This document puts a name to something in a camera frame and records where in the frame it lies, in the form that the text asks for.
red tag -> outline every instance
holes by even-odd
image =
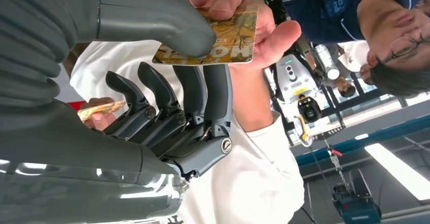
[[[84,104],[85,102],[86,101],[73,101],[73,102],[68,102],[67,104],[73,107],[73,109],[75,109],[76,111],[79,111],[79,109],[81,109],[82,104]]]

metal pivot screw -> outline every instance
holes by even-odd
[[[148,108],[145,115],[147,119],[153,119],[155,117],[155,110],[153,108]]]
[[[187,121],[184,114],[179,114],[177,116],[177,123],[184,124]]]
[[[221,143],[221,151],[224,154],[228,154],[231,151],[231,147],[232,147],[231,140],[229,138],[225,138]]]

navy shirt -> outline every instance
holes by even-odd
[[[395,0],[407,9],[420,0]],[[361,0],[284,0],[283,4],[303,33],[316,44],[364,40],[357,7]]]

camera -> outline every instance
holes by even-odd
[[[321,118],[321,108],[319,108],[318,103],[312,97],[300,95],[297,107],[306,123],[313,123]]]

chain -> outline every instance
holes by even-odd
[[[326,139],[324,140],[324,142],[326,143],[327,147],[330,149],[330,145],[327,143]],[[339,163],[339,158],[337,157],[337,155],[333,154],[332,152],[329,152],[329,154],[330,154],[330,160],[332,160],[333,165],[335,165],[336,171],[339,173],[346,191],[348,191],[348,193],[351,193],[351,188],[349,184],[346,182],[345,176],[343,175],[342,166]]]

